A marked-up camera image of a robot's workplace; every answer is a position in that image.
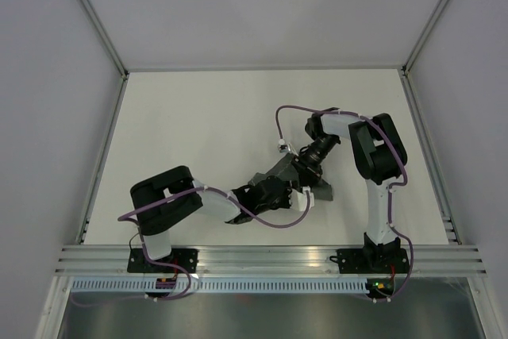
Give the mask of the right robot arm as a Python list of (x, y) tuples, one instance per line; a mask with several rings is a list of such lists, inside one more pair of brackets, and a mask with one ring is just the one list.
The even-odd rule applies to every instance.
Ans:
[(362, 248), (338, 249), (329, 260), (341, 274), (404, 274), (410, 270), (406, 250), (394, 231), (393, 191), (407, 184), (407, 154), (389, 114), (365, 117), (337, 108), (307, 119), (312, 142), (293, 156), (298, 184), (313, 192), (323, 186), (322, 162), (343, 139), (351, 142), (356, 170), (368, 190), (368, 224)]

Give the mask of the grey cloth napkin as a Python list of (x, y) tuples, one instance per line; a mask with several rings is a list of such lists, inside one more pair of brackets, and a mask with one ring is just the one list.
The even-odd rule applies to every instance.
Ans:
[[(268, 176), (275, 176), (282, 181), (289, 181), (293, 184), (297, 183), (297, 187), (303, 187), (303, 182), (299, 179), (297, 170), (291, 164), (293, 156), (286, 154), (280, 159), (270, 170), (265, 173), (257, 172), (249, 181), (249, 185), (256, 185), (265, 180)], [(314, 185), (310, 185), (310, 189), (314, 193), (314, 197), (318, 200), (333, 201), (333, 188), (324, 179), (319, 179)]]

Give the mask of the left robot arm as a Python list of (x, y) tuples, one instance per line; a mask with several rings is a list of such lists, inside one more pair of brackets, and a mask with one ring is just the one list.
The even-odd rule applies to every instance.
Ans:
[(147, 250), (146, 264), (165, 272), (173, 263), (169, 230), (193, 213), (216, 216), (230, 225), (250, 222), (255, 215), (291, 206), (293, 182), (269, 175), (228, 191), (207, 191), (186, 166), (178, 166), (143, 180), (130, 189), (140, 236)]

